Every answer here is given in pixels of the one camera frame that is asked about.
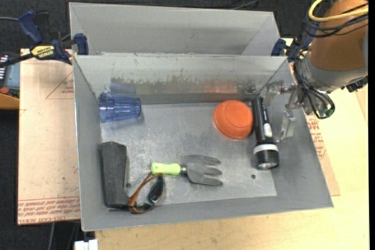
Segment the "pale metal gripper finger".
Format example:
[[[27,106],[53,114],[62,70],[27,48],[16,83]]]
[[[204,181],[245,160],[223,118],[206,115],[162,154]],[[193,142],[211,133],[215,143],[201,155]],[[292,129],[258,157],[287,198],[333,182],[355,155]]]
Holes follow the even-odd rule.
[[[266,92],[263,98],[263,105],[269,107],[272,100],[277,95],[284,95],[290,92],[290,87],[284,84],[284,81],[274,81],[266,85]]]
[[[279,131],[276,135],[276,141],[278,143],[293,137],[296,127],[296,121],[297,119],[292,111],[283,112]]]

